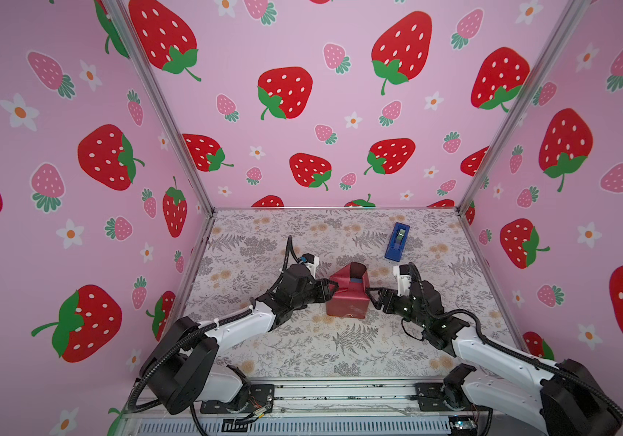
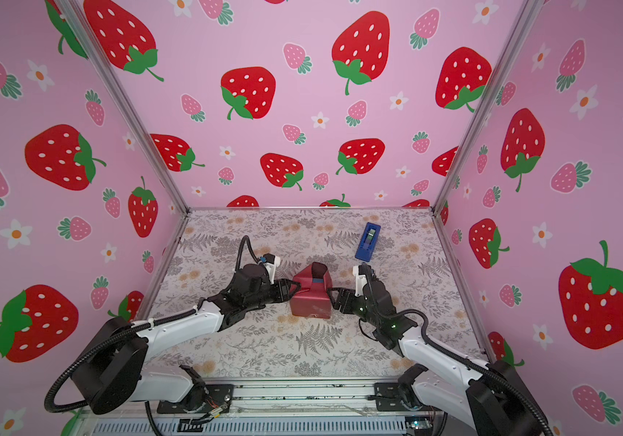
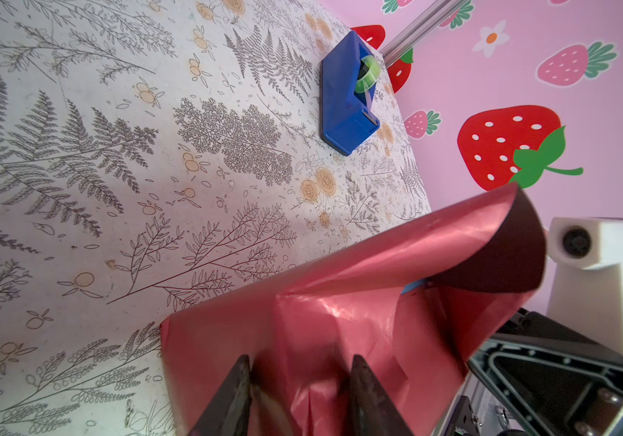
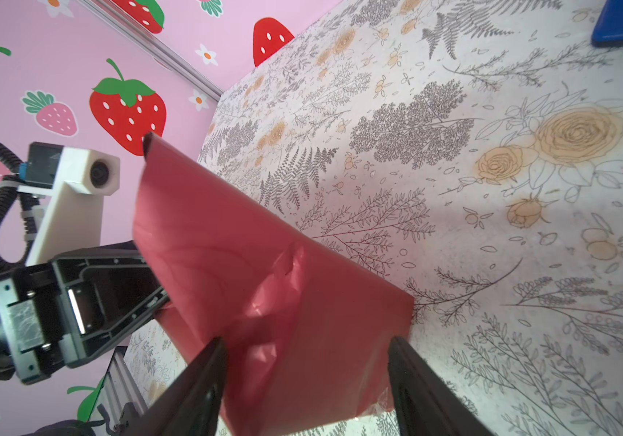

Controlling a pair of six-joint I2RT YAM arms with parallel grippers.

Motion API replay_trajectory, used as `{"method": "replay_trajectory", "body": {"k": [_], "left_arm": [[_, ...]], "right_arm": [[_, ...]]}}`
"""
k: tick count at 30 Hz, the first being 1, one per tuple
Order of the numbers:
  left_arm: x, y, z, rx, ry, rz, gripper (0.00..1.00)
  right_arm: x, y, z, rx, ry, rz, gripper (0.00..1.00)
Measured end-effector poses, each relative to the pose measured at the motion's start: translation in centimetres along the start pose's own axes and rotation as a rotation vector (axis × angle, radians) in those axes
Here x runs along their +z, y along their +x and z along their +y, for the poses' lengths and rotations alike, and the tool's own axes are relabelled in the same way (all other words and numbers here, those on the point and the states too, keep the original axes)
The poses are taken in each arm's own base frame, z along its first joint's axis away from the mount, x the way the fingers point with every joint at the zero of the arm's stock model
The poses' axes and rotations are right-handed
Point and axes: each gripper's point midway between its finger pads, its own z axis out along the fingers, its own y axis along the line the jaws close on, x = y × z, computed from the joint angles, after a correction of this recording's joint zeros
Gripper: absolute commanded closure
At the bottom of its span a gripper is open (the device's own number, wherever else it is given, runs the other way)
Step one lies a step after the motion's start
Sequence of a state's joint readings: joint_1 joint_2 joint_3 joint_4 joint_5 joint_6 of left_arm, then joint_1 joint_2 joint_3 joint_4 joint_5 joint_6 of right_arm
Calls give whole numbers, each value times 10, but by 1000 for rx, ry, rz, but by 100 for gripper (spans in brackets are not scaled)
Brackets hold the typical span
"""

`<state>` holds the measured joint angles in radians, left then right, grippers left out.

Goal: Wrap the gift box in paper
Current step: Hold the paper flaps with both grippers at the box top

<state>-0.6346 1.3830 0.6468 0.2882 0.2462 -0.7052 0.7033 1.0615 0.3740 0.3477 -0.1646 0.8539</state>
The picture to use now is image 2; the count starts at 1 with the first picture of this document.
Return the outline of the maroon wrapping paper sheet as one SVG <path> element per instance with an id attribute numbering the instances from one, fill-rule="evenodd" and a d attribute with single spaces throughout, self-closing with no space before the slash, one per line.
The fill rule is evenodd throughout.
<path id="1" fill-rule="evenodd" d="M 323 279 L 324 285 L 313 283 Z M 292 315 L 302 318 L 331 318 L 331 301 L 326 290 L 333 287 L 329 269 L 323 263 L 313 262 L 293 277 L 302 289 L 290 301 Z"/>

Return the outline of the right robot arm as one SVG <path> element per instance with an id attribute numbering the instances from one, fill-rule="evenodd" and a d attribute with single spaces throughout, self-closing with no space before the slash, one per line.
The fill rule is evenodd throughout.
<path id="1" fill-rule="evenodd" d="M 333 309 L 374 327 L 373 339 L 414 362 L 404 386 L 410 408 L 433 406 L 469 425 L 479 435 L 552 435 L 542 408 L 515 368 L 499 360 L 472 360 L 432 338 L 427 315 L 397 310 L 383 282 L 356 277 L 356 288 L 330 288 Z"/>

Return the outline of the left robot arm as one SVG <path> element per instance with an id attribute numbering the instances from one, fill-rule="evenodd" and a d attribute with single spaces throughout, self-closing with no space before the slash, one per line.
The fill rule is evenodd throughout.
<path id="1" fill-rule="evenodd" d="M 224 290 L 186 312 L 157 320 L 106 323 L 70 378 L 97 415 L 130 401 L 167 401 L 194 411 L 205 402 L 207 391 L 196 370 L 182 365 L 175 371 L 157 371 L 145 363 L 180 343 L 222 332 L 248 312 L 286 303 L 301 289 L 296 281 L 273 279 L 271 269 L 261 263 L 245 265 Z"/>

